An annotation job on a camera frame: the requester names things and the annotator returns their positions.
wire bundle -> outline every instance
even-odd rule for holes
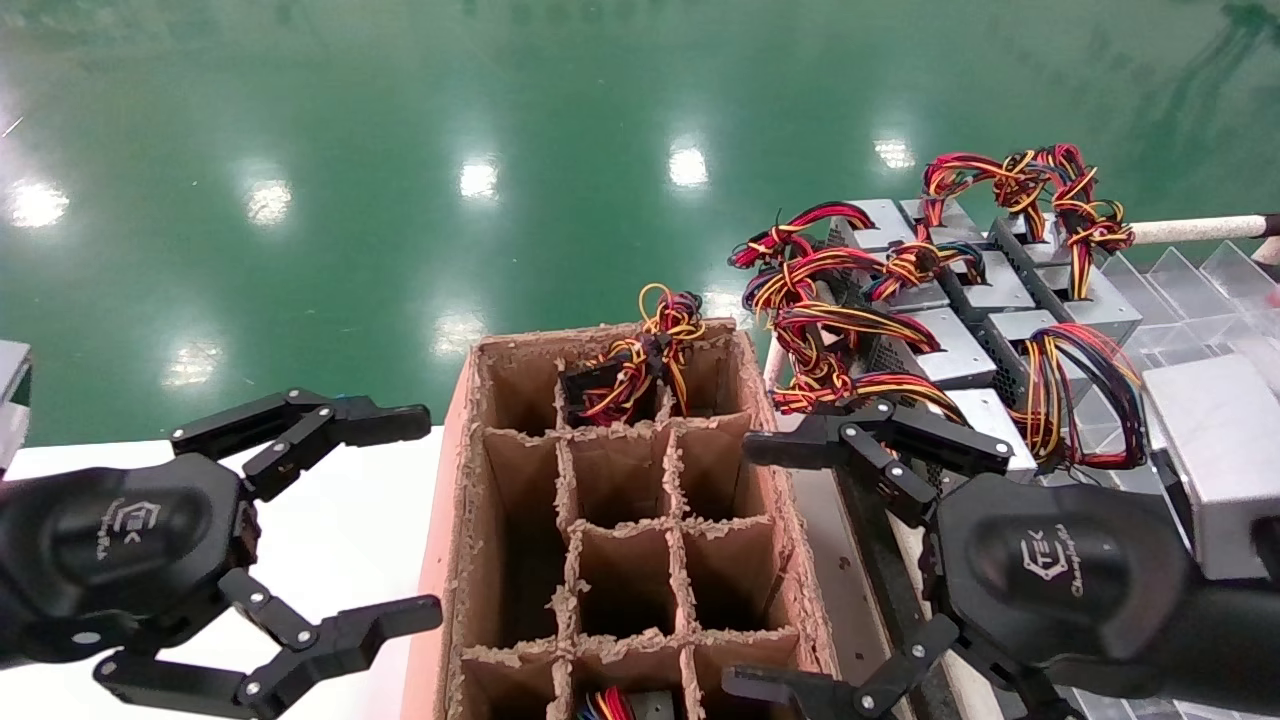
[[[924,168],[920,190],[920,210],[924,215],[916,223],[916,238],[927,242],[929,228],[942,225],[942,210],[946,201],[970,187],[991,181],[996,202],[1012,214],[1023,215],[1028,227],[1043,236],[1044,217],[1036,200],[1047,182],[1042,174],[1028,173],[1027,165],[1033,160],[1032,151],[1006,158],[1004,163],[973,152],[948,152],[938,155]]]
[[[645,296],[659,290],[662,295],[650,315]],[[618,363],[620,370],[612,387],[589,388],[582,392],[586,409],[580,414],[596,425],[630,421],[636,401],[653,386],[654,375],[662,372],[676,396],[676,411],[689,414],[689,397],[682,368],[687,343],[701,337],[703,324],[699,296],[691,292],[673,293],[666,286],[649,283],[640,291],[640,315],[644,323],[640,334],[617,340],[609,348],[589,361],[588,368]]]
[[[773,329],[794,369],[791,384],[772,393],[774,406],[782,413],[810,413],[819,404],[835,404],[870,392],[859,386],[865,382],[860,379],[865,375],[851,378],[844,354],[828,350],[823,332],[836,336],[833,345],[846,348],[855,347],[859,336],[867,333],[897,337],[919,352],[940,350],[937,338],[919,322],[869,307],[803,301],[778,311]],[[928,386],[923,378],[900,377],[909,378],[900,384]]]
[[[928,282],[938,272],[960,260],[973,284],[987,282],[987,264],[982,252],[966,242],[909,242],[890,250],[883,274],[867,286],[864,296],[869,301],[887,301],[909,287]]]
[[[635,720],[631,706],[618,688],[588,693],[577,711],[577,720]]]
[[[1133,228],[1124,222],[1124,205],[1114,200],[1076,202],[1055,201],[1053,210],[1062,218],[1070,236],[1066,246],[1071,251],[1073,300],[1083,300],[1089,293],[1089,274],[1093,272],[1093,249],[1115,254],[1133,246]]]
[[[920,352],[938,350],[937,338],[928,328],[906,316],[895,316],[863,307],[841,307],[819,297],[818,282],[823,273],[860,270],[884,278],[897,278],[881,292],[884,297],[900,287],[919,284],[934,268],[956,259],[966,260],[982,272],[980,255],[968,246],[951,243],[934,247],[906,249],[888,261],[854,247],[814,250],[800,231],[823,218],[847,218],[854,229],[870,229],[870,218],[850,202],[823,202],[796,215],[786,225],[758,233],[736,247],[730,265],[750,269],[759,265],[742,293],[742,306],[768,318],[778,346],[790,356],[792,380],[786,388],[773,388],[773,402],[783,413],[809,413],[819,404],[833,404],[854,397],[859,378],[849,374],[851,350],[860,334],[899,337]],[[928,392],[932,388],[920,378],[909,378],[895,387],[904,392]],[[924,389],[918,389],[924,383]],[[936,396],[946,398],[941,391]]]
[[[929,402],[937,406],[952,423],[968,424],[960,407],[936,384],[908,373],[867,373],[849,378],[844,393],[829,388],[810,388],[805,384],[774,392],[774,402],[782,413],[808,413],[822,402],[838,402],[858,397],[897,396]]]
[[[927,242],[929,228],[942,224],[947,199],[988,179],[996,204],[1023,218],[1033,242],[1044,238],[1046,220],[1039,201],[1052,188],[1048,205],[1068,231],[1071,300],[1088,296],[1093,249],[1111,254],[1133,245],[1133,228],[1124,223],[1124,206],[1094,200],[1097,168],[1085,165],[1080,149],[1070,143],[1024,150],[998,164],[969,152],[940,155],[924,169],[920,199],[924,218],[916,223],[916,240]]]
[[[1082,448],[1064,361],[1092,380],[1120,419],[1124,450],[1085,452]],[[1128,470],[1147,461],[1142,380],[1115,342],[1093,328],[1074,323],[1042,328],[1027,341],[1027,368],[1025,410],[1010,414],[1042,466],[1065,464],[1068,468]]]
[[[867,211],[852,202],[822,202],[800,213],[786,224],[774,224],[751,236],[733,249],[728,264],[740,270],[749,270],[756,264],[777,266],[788,259],[810,255],[813,246],[800,233],[827,218],[846,218],[855,231],[876,227]]]
[[[814,283],[818,277],[836,270],[883,273],[884,263],[854,247],[824,247],[810,255],[763,268],[746,283],[742,307],[760,314],[817,297]]]

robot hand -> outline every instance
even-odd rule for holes
[[[173,432],[154,468],[90,468],[0,483],[0,669],[122,648],[95,679],[124,702],[223,717],[278,717],[316,683],[367,670],[388,638],[440,625],[433,596],[311,625],[253,580],[256,501],[270,501],[339,445],[415,439],[426,407],[303,391]],[[243,466],[218,461],[270,443]],[[280,652],[250,674],[156,660],[228,607]]]
[[[1204,579],[1162,498],[1018,484],[1000,474],[1009,450],[887,400],[749,436],[751,462],[835,468],[841,483],[874,486],[890,512],[923,528],[933,618],[863,685],[732,667],[724,689],[790,702],[810,720],[884,717],[952,651],[1016,692],[1028,719],[1078,715],[1055,685],[1280,712],[1280,592]],[[970,479],[940,497],[906,459]]]

white table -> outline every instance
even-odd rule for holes
[[[417,594],[435,491],[440,428],[421,441],[342,447],[269,503],[259,503],[262,539],[251,571],[312,623],[339,610]],[[252,451],[225,464],[239,469]],[[143,468],[173,457],[169,443],[129,442],[19,451],[6,480],[78,468]],[[160,657],[250,671],[276,646],[236,612]],[[321,683],[289,720],[390,720],[399,716],[408,638],[388,642],[369,673]],[[91,678],[95,660],[0,673],[5,717],[163,720],[204,717],[118,702]]]

cardboard divider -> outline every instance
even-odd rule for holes
[[[745,410],[748,402],[739,382],[745,366],[732,333],[708,328],[707,336],[691,343],[686,355],[684,378],[689,416],[732,415]],[[755,372],[755,365],[749,369]]]
[[[746,432],[774,418],[732,320],[690,347],[694,418],[663,384],[652,423],[564,423],[559,368],[636,331],[490,337],[468,355],[433,511],[447,547],[424,562],[445,625],[413,639],[401,720],[572,720],[609,685],[675,691],[681,720],[788,716],[728,698],[719,673],[837,671],[788,475],[742,462]]]
[[[475,478],[472,571],[463,646],[511,647],[557,634],[548,605],[564,583],[567,547],[556,525],[556,439],[481,433]]]
[[[689,707],[689,717],[705,720],[799,720],[788,705],[733,697],[721,688],[724,670],[735,665],[799,669],[795,630],[777,633],[722,633],[709,637],[685,652],[692,656],[698,684],[698,707]]]
[[[508,665],[462,661],[457,720],[545,720],[556,700],[550,659]]]
[[[773,532],[762,518],[682,533],[694,619],[701,629],[776,630],[787,624],[787,566],[773,548]]]
[[[655,523],[614,532],[590,525],[575,529],[581,533],[581,553],[570,559],[570,566],[584,634],[627,638],[675,633],[676,596],[667,542],[673,532]]]
[[[490,428],[541,436],[556,428],[554,357],[516,357],[481,354],[480,383],[485,388],[480,421]]]
[[[685,705],[680,648],[675,644],[632,650],[625,655],[588,652],[573,660],[570,676],[573,716],[582,708],[588,693],[602,692],[611,687],[618,688],[627,696],[669,692],[675,708],[682,708]],[[632,703],[632,710],[637,717],[645,716],[646,708]]]
[[[614,528],[671,514],[672,497],[663,487],[663,456],[669,430],[653,427],[617,436],[568,441],[570,520],[584,519]]]
[[[754,518],[768,511],[772,474],[742,457],[742,438],[751,429],[751,415],[721,418],[714,427],[680,428],[680,489],[689,515],[703,520]]]

metal case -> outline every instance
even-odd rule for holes
[[[1190,500],[1201,570],[1266,577],[1251,528],[1280,515],[1280,401],[1239,355],[1147,370],[1143,380]]]
[[[910,223],[924,219],[924,213],[920,211],[920,201],[918,199],[902,200],[899,205],[902,206],[902,214],[906,215]],[[988,242],[982,236],[978,224],[973,222],[969,213],[965,213],[964,208],[954,197],[942,205],[942,225],[929,228],[929,237],[934,245],[942,242],[968,242],[983,250],[996,249],[992,242]]]
[[[996,218],[987,240],[995,242],[1001,252],[1009,256],[1009,263],[1023,274],[1036,268],[1071,264],[1071,255],[1066,250],[1066,234],[1053,213],[1044,213],[1044,242],[1023,243],[1025,237],[1027,225],[1023,219],[1006,217]]]
[[[911,373],[928,379],[942,389],[987,387],[996,375],[996,364],[947,307],[908,313],[933,332],[942,351],[914,354],[895,337],[879,337],[867,361],[869,372]]]
[[[1012,448],[1009,470],[1005,473],[1009,479],[1027,483],[1036,477],[1038,470],[1036,457],[1023,442],[1021,433],[1018,432],[1014,419],[1009,416],[1009,410],[1005,409],[996,391],[991,388],[952,389],[947,391],[947,397],[960,407],[960,413],[973,429],[1009,443]],[[913,460],[911,469],[942,493],[955,489],[968,479],[966,475],[922,460]]]
[[[888,259],[887,251],[872,252],[872,255],[879,260]],[[876,278],[870,273],[854,273],[854,279],[863,287],[867,287]],[[942,291],[942,286],[937,281],[929,281],[915,287],[902,288],[897,295],[882,302],[882,305],[890,313],[916,313],[919,310],[947,307],[951,305],[951,300]]]
[[[938,274],[938,284],[961,320],[977,325],[992,313],[1036,309],[1036,301],[1002,252],[984,250],[982,260],[987,265],[987,284],[964,284],[954,269],[961,266],[959,263],[952,263]]]
[[[1027,310],[1020,313],[992,313],[974,333],[979,345],[996,363],[996,377],[992,387],[1000,393],[1006,407],[1021,407],[1027,397],[1027,360],[1015,347],[1039,328],[1057,324],[1046,310]],[[1071,363],[1064,363],[1071,400],[1076,405],[1088,395],[1092,386],[1088,375]]]
[[[845,218],[832,218],[828,245],[847,245],[867,252],[882,252],[915,240],[915,231],[906,224],[902,211],[892,200],[854,200],[876,223],[874,229],[854,231]]]
[[[1142,314],[1100,272],[1089,277],[1089,292],[1084,300],[1062,300],[1059,293],[1066,292],[1070,277],[1071,269],[1066,266],[1037,268],[1024,274],[1023,282],[1036,302],[1059,322],[1089,325],[1116,345],[1124,345],[1142,324]]]
[[[954,389],[947,392],[969,420],[973,429],[1000,438],[1014,448],[1012,457],[1009,459],[1009,470],[1005,473],[1009,479],[1019,483],[1029,482],[1036,477],[1038,466],[1032,451],[1023,442],[1023,434],[1014,425],[1014,419],[1009,416],[1009,410],[1000,401],[1000,396],[991,388],[980,389]]]

